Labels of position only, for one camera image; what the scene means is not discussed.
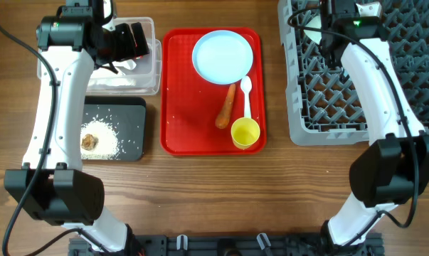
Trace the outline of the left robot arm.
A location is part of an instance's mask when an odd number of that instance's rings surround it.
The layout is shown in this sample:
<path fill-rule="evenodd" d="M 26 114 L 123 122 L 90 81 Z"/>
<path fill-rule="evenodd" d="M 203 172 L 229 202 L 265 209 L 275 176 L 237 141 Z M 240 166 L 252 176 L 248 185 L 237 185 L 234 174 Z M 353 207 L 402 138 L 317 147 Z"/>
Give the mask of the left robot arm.
<path fill-rule="evenodd" d="M 105 207 L 102 181 L 83 171 L 81 126 L 94 70 L 148 53 L 138 23 L 114 24 L 112 1 L 67 1 L 44 17 L 31 49 L 41 64 L 36 121 L 21 168 L 4 186 L 17 211 L 77 233 L 101 255 L 143 255 L 131 227 Z"/>

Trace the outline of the mint green bowl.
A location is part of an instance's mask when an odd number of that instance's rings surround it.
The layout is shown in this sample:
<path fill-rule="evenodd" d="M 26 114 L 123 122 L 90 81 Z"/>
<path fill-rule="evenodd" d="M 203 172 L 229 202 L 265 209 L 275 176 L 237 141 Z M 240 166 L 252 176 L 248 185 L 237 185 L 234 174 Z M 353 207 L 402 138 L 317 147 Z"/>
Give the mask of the mint green bowl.
<path fill-rule="evenodd" d="M 307 25 L 306 27 L 309 28 L 309 30 L 305 29 L 304 32 L 306 36 L 314 41 L 317 45 L 321 43 L 322 40 L 322 33 L 319 31 L 315 31 L 315 29 L 321 29 L 322 28 L 322 22 L 320 15 L 315 16 Z"/>

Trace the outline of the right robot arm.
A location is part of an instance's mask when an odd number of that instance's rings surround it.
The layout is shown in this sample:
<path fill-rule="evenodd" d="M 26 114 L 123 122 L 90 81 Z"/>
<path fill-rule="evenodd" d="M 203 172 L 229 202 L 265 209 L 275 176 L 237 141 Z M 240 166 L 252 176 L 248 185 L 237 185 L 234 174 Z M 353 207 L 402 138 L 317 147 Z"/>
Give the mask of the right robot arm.
<path fill-rule="evenodd" d="M 368 149 L 351 165 L 351 194 L 326 227 L 335 248 L 362 244 L 370 229 L 429 182 L 429 134 L 403 93 L 381 22 L 381 4 L 321 1 L 320 41 L 329 66 L 343 67 L 366 119 Z"/>

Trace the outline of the white rice pile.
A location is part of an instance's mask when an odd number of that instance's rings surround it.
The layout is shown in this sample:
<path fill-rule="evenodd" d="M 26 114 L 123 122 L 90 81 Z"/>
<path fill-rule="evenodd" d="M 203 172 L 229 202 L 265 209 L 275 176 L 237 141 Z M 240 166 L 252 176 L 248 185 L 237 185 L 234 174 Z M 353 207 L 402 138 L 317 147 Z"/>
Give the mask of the white rice pile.
<path fill-rule="evenodd" d="M 80 131 L 80 144 L 85 134 L 98 138 L 92 151 L 80 147 L 83 160 L 113 160 L 120 152 L 118 117 L 112 107 L 86 105 Z"/>

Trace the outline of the white napkin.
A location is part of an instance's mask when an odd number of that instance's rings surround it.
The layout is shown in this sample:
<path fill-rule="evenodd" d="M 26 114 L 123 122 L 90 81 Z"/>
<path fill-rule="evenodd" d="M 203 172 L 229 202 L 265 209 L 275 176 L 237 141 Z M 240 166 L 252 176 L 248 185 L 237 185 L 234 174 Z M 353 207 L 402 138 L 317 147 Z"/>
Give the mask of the white napkin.
<path fill-rule="evenodd" d="M 160 45 L 151 44 L 150 53 L 138 59 L 114 62 L 114 67 L 118 73 L 113 73 L 107 69 L 100 68 L 91 75 L 88 86 L 94 90 L 101 87 L 136 87 L 145 88 L 154 85 L 157 73 L 157 58 L 160 56 Z"/>

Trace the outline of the yellow cup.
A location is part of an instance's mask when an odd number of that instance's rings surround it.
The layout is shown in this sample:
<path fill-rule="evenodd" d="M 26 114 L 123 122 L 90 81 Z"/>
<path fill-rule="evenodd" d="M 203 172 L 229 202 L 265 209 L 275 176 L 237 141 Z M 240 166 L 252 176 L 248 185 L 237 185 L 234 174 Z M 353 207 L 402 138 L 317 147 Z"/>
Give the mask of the yellow cup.
<path fill-rule="evenodd" d="M 252 118 L 241 117 L 232 124 L 231 137 L 237 148 L 248 149 L 260 138 L 260 125 Z"/>

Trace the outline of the orange carrot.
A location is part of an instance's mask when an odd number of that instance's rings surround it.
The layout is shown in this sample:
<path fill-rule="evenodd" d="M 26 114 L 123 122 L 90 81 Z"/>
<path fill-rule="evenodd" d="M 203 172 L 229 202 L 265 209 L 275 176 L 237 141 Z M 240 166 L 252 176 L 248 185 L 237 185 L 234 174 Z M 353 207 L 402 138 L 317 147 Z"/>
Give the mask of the orange carrot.
<path fill-rule="evenodd" d="M 230 84 L 226 95 L 226 99 L 215 121 L 215 126 L 219 129 L 225 129 L 230 122 L 231 112 L 233 109 L 233 103 L 235 99 L 235 90 L 236 90 L 236 85 L 234 83 Z"/>

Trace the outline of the brown mushroom scrap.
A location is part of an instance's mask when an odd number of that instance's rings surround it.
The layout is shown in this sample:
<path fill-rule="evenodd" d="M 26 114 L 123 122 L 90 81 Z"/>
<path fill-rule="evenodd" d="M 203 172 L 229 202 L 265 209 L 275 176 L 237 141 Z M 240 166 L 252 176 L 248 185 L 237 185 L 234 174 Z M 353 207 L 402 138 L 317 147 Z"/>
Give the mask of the brown mushroom scrap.
<path fill-rule="evenodd" d="M 97 146 L 98 138 L 92 134 L 85 134 L 81 141 L 81 148 L 92 151 Z"/>

